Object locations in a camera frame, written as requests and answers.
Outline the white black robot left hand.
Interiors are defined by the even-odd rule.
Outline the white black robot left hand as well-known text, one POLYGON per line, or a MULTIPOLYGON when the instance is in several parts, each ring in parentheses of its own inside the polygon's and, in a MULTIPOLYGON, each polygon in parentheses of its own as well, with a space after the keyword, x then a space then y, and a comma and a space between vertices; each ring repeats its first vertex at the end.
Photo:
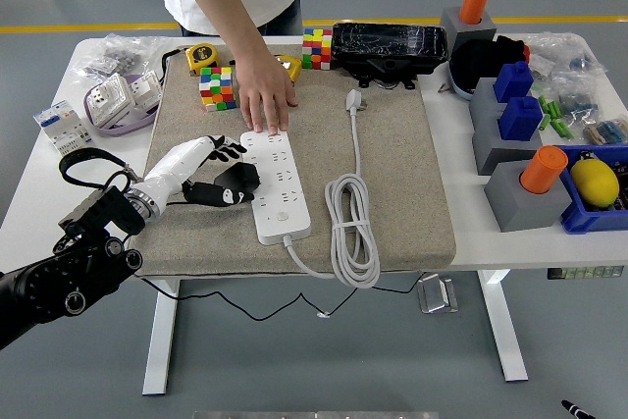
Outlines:
POLYGON ((173 147, 143 178, 126 192, 126 198, 149 215, 161 215, 168 199, 180 192, 186 203, 228 207, 252 201, 251 192, 210 183, 192 183, 189 178, 207 161, 228 162, 246 149, 224 135, 207 135, 173 147))

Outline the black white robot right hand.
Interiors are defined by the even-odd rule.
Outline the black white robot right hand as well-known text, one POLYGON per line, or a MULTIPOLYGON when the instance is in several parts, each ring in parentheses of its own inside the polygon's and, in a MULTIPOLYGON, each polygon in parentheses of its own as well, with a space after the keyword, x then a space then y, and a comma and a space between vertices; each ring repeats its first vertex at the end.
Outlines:
POLYGON ((596 416, 585 411, 578 405, 563 399, 561 405, 576 419, 596 419, 596 416))

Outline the person's right hand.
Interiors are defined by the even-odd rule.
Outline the person's right hand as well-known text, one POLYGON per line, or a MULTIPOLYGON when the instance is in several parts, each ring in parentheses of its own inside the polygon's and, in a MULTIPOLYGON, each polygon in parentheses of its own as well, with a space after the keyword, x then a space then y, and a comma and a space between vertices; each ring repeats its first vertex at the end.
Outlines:
POLYGON ((288 71, 268 50, 235 56, 240 111, 251 131, 287 131, 288 108, 298 104, 288 71))

